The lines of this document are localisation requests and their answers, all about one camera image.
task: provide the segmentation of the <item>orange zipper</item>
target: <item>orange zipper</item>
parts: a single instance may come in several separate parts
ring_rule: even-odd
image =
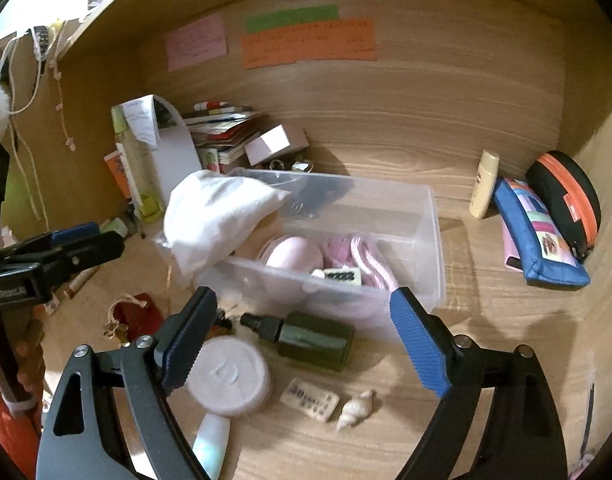
[[[549,170],[572,197],[579,217],[581,218],[584,231],[586,232],[588,247],[593,247],[597,238],[597,220],[593,212],[593,207],[590,205],[588,197],[579,185],[579,182],[574,179],[560,161],[549,153],[544,153],[537,159],[537,162],[541,163]]]

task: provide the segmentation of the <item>seashell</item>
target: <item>seashell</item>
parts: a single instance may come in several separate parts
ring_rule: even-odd
[[[368,417],[372,413],[372,398],[374,394],[375,390],[366,390],[344,404],[335,431],[354,426]]]

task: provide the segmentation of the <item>green bottle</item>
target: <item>green bottle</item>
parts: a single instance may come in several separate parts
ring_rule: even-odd
[[[355,332],[350,325],[303,312],[291,312],[286,319],[246,313],[240,323],[276,343],[279,355],[337,372],[346,365]]]

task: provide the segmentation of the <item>round white lid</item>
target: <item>round white lid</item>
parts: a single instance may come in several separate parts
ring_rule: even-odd
[[[268,366],[251,343],[218,336],[202,346],[186,380],[195,400],[211,413],[235,416],[259,408],[270,390]]]

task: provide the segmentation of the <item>transparent plastic container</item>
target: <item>transparent plastic container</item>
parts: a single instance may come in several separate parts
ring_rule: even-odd
[[[433,191],[429,186],[321,173],[236,169],[291,192],[279,214],[288,235],[321,242],[332,234],[369,234],[400,286],[409,286],[430,312],[444,302],[444,261]],[[303,310],[351,323],[358,336],[397,339],[390,293],[314,278],[229,257],[200,276],[219,298],[283,316]]]

